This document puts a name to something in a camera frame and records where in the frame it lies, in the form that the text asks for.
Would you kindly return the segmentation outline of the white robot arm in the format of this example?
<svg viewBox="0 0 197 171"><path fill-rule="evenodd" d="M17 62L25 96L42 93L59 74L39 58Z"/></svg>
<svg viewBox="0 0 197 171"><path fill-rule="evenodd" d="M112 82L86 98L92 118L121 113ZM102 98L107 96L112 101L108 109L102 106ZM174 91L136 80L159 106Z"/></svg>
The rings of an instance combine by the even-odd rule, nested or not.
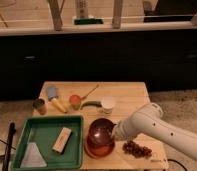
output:
<svg viewBox="0 0 197 171"><path fill-rule="evenodd" d="M197 161L197 134L168 124L162 120L163 110L156 103L148 103L113 128L116 141L135 139L140 133L162 141Z"/></svg>

